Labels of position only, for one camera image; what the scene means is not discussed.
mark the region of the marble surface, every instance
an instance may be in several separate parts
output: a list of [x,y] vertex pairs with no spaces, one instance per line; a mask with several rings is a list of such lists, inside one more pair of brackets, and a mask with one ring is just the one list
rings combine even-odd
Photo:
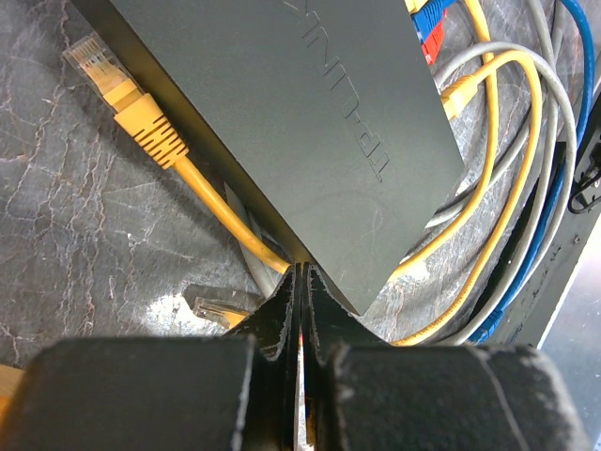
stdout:
[[[595,1],[582,3],[601,29]],[[545,4],[550,19],[553,6]],[[521,0],[485,0],[483,7],[493,38],[538,48]],[[461,5],[449,9],[445,27],[441,61],[474,42]],[[65,336],[219,334],[223,328],[193,314],[196,296],[233,299],[247,309],[261,302],[236,241],[182,182],[137,148],[61,58],[89,32],[67,0],[0,0],[0,364],[26,365]],[[599,48],[601,36],[595,39]],[[568,21],[559,73],[573,99],[580,54]],[[515,68],[501,72],[500,90],[505,149],[530,95]],[[481,92],[453,124],[467,182],[482,167],[483,125]],[[193,149],[221,190],[200,153]],[[494,226],[513,175],[453,240],[382,290],[362,318],[368,327],[398,338],[443,311]]]

